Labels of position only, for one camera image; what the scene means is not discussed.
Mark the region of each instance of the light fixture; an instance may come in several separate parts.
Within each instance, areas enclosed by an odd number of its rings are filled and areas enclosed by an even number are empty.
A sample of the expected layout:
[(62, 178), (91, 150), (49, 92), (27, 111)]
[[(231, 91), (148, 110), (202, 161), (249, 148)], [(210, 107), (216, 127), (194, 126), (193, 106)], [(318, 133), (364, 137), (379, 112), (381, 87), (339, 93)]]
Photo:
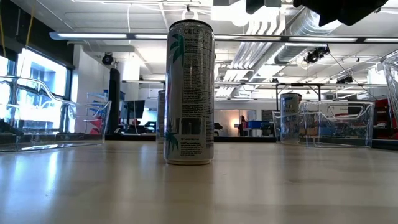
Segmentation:
[(126, 39), (126, 34), (58, 34), (61, 38), (68, 39)]
[(385, 43), (385, 42), (398, 42), (398, 38), (366, 38), (365, 43), (368, 42), (380, 42), (380, 43)]
[(251, 99), (251, 98), (248, 98), (248, 99), (242, 99), (242, 98), (231, 98), (230, 100), (244, 100), (244, 101), (247, 101), (247, 100), (254, 100), (254, 99)]
[(215, 35), (215, 40), (229, 40), (229, 41), (268, 41), (268, 42), (278, 42), (280, 41), (279, 36), (269, 36), (269, 35)]
[(151, 84), (156, 84), (156, 83), (162, 83), (162, 81), (139, 81), (139, 80), (123, 80), (123, 83), (151, 83)]
[(215, 85), (240, 85), (241, 82), (214, 82)]
[(136, 1), (129, 1), (129, 0), (72, 0), (73, 2), (88, 2), (88, 3), (102, 3), (102, 4), (142, 4), (142, 5), (158, 5), (159, 3), (167, 4), (167, 5), (181, 5), (189, 3), (191, 6), (200, 6), (201, 2), (199, 1), (163, 1), (163, 0), (136, 0)]
[(327, 47), (327, 44), (311, 44), (311, 43), (286, 43), (288, 47)]
[(356, 42), (358, 38), (356, 37), (289, 37), (290, 41), (293, 42)]
[(190, 19), (194, 19), (194, 20), (198, 20), (198, 19), (199, 19), (198, 12), (197, 12), (196, 10), (190, 10), (190, 9), (189, 9), (189, 5), (187, 5), (186, 10), (184, 10), (184, 11), (182, 12), (181, 20), (187, 19), (187, 18), (185, 17), (185, 15), (186, 15), (188, 12), (192, 12), (192, 13), (193, 13), (193, 17), (190, 18)]
[(136, 39), (167, 40), (167, 34), (135, 34)]

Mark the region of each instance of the person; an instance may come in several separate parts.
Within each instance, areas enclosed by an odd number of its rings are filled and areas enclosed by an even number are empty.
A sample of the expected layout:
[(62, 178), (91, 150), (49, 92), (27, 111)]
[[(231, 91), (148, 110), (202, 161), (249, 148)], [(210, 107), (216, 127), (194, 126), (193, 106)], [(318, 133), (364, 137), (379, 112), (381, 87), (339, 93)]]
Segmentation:
[(241, 123), (238, 126), (238, 134), (241, 137), (245, 136), (245, 132), (243, 131), (244, 124), (246, 123), (246, 120), (244, 119), (244, 116), (241, 116)]

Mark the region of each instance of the plastic container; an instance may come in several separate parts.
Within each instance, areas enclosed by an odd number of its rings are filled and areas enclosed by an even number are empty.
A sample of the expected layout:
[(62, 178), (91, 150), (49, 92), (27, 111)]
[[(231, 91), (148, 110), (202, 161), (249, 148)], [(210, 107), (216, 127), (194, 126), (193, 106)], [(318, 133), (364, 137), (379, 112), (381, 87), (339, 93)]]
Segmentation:
[(280, 112), (273, 111), (272, 119), (274, 120), (274, 131), (277, 142), (280, 142)]
[[(394, 114), (398, 114), (398, 50), (384, 56), (381, 59), (386, 76), (388, 99)], [(398, 119), (393, 117), (391, 120), (398, 126)]]
[(374, 103), (307, 101), (300, 110), (300, 145), (371, 147)]
[(110, 104), (72, 103), (41, 81), (0, 77), (0, 152), (102, 144)]

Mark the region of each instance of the celsius can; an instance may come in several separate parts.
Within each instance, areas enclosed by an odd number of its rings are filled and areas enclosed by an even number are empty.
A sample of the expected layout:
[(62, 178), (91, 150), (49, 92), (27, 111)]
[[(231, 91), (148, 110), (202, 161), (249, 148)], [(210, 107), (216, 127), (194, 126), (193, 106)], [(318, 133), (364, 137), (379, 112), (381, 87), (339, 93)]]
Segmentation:
[(156, 121), (156, 143), (157, 150), (163, 151), (164, 136), (164, 110), (165, 110), (165, 91), (161, 90), (157, 94), (157, 121)]
[(167, 36), (164, 158), (207, 164), (214, 141), (214, 34), (206, 23), (183, 20)]
[(301, 95), (285, 93), (280, 96), (280, 141), (298, 144), (300, 141), (299, 104)]

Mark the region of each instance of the cable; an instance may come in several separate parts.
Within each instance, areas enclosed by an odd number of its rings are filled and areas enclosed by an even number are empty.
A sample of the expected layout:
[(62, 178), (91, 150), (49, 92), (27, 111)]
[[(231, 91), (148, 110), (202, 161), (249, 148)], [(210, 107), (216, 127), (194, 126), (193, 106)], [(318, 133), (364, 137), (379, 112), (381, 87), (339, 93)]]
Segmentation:
[(351, 77), (353, 78), (353, 80), (354, 80), (364, 91), (366, 91), (366, 92), (367, 92), (369, 95), (371, 95), (375, 100), (377, 100), (376, 97), (374, 97), (370, 92), (368, 92), (367, 89), (363, 88), (363, 86), (361, 86), (361, 85), (359, 84), (359, 82), (356, 81), (356, 79), (355, 79), (352, 75), (349, 74), (349, 72), (336, 60), (336, 58), (334, 58), (334, 56), (333, 56), (331, 53), (329, 53), (329, 54), (330, 54), (330, 56), (336, 61), (336, 63), (344, 70), (344, 72), (346, 72), (349, 76), (351, 76)]
[(131, 4), (129, 5), (129, 7), (127, 8), (127, 28), (128, 28), (128, 33), (130, 33), (130, 7)]
[(32, 12), (30, 14), (29, 29), (27, 31), (27, 38), (26, 38), (26, 47), (29, 45), (30, 32), (32, 30), (32, 24), (33, 24), (33, 18), (34, 18), (34, 14), (35, 14), (35, 8), (36, 8), (36, 0), (34, 0), (33, 6), (32, 6)]
[(2, 19), (1, 19), (1, 11), (0, 11), (0, 29), (1, 29), (1, 44), (2, 44), (2, 52), (5, 58), (7, 58), (7, 53), (6, 53), (6, 41), (4, 40), (4, 31), (2, 28)]

